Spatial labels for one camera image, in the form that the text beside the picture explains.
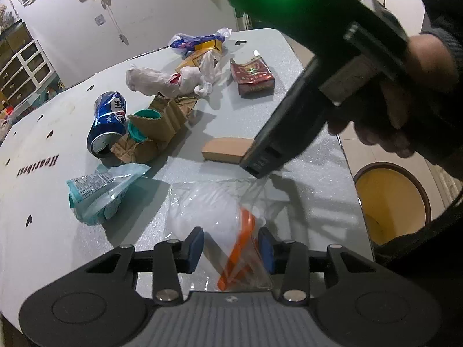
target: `cabinet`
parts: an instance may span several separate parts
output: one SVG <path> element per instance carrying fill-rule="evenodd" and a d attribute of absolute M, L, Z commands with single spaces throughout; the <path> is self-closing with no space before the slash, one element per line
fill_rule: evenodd
<path fill-rule="evenodd" d="M 11 59 L 0 71 L 0 91 L 15 107 L 54 75 L 55 70 L 39 43 L 31 40 L 16 53 L 12 51 Z"/>

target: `tiled floor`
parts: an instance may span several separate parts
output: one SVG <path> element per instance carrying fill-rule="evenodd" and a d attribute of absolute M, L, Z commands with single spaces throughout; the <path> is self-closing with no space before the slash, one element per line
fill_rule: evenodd
<path fill-rule="evenodd" d="M 286 40 L 298 56 L 302 65 L 306 66 L 313 57 L 312 52 L 289 37 L 286 37 Z M 355 176 L 361 168 L 374 162 L 391 162 L 400 165 L 411 172 L 423 185 L 428 195 L 429 203 L 431 204 L 432 219 L 442 213 L 444 210 L 444 203 L 429 167 L 421 155 L 415 154 L 410 158 L 402 159 L 396 154 L 384 151 L 378 145 L 365 146 L 358 140 L 352 124 L 350 124 L 339 137 L 353 176 Z"/>

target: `pepsi can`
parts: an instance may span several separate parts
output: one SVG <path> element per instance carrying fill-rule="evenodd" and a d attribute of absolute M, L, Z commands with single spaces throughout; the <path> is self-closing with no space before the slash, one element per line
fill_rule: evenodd
<path fill-rule="evenodd" d="M 95 121 L 87 137 L 87 149 L 97 158 L 106 158 L 111 147 L 126 133 L 126 100 L 117 91 L 100 95 L 95 101 Z"/>

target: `wooden block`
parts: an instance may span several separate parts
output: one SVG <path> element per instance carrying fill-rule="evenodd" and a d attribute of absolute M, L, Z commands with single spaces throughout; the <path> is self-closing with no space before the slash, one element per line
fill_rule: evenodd
<path fill-rule="evenodd" d="M 238 164 L 253 141 L 249 138 L 214 138 L 201 151 L 205 160 Z"/>

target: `cardboard piece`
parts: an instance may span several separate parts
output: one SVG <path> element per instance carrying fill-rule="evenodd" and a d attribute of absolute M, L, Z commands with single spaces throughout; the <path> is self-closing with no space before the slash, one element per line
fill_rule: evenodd
<path fill-rule="evenodd" d="M 177 68 L 175 68 L 176 72 L 179 72 L 180 69 L 183 67 L 200 67 L 201 61 L 203 56 L 211 51 L 210 48 L 203 48 L 198 51 L 194 51 L 191 55 L 189 55 L 186 59 L 184 59 Z M 219 57 L 222 56 L 221 52 L 217 49 L 212 49 L 212 51 L 217 52 L 219 54 Z"/>
<path fill-rule="evenodd" d="M 205 160 L 238 164 L 254 140 L 222 137 L 207 142 L 201 152 Z"/>
<path fill-rule="evenodd" d="M 160 94 L 156 95 L 148 109 L 160 112 L 160 118 L 128 116 L 131 123 L 148 139 L 136 142 L 126 133 L 113 145 L 111 151 L 124 163 L 146 163 L 153 160 L 184 125 L 197 101 L 197 97 L 168 99 Z"/>

